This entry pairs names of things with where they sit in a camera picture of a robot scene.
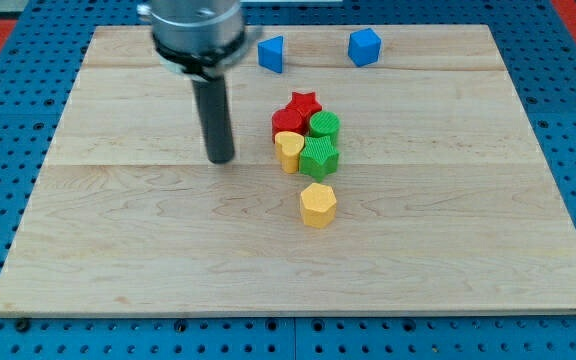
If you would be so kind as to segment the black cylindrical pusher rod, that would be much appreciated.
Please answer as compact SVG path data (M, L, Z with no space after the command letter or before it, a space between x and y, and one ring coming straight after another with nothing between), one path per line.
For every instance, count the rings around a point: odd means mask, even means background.
M225 77L193 80L192 87L208 160L226 164L235 147Z

